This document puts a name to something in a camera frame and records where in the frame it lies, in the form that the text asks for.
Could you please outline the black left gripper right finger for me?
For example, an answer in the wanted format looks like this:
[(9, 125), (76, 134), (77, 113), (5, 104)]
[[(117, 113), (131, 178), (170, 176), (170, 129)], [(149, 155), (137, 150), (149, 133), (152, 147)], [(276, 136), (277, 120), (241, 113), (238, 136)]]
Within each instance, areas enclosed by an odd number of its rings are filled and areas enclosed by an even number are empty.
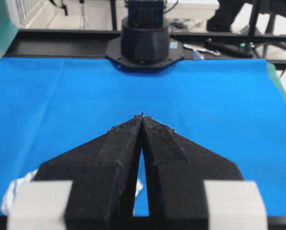
[(149, 214), (164, 229), (267, 229), (260, 191), (234, 162), (150, 117), (142, 137)]

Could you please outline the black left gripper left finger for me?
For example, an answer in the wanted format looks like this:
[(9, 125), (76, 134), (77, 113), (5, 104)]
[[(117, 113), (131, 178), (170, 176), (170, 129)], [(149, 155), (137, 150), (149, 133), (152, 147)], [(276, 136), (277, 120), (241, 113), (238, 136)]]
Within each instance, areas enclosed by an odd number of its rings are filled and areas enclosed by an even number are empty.
[(23, 185), (10, 230), (112, 230), (133, 216), (143, 117), (44, 162)]

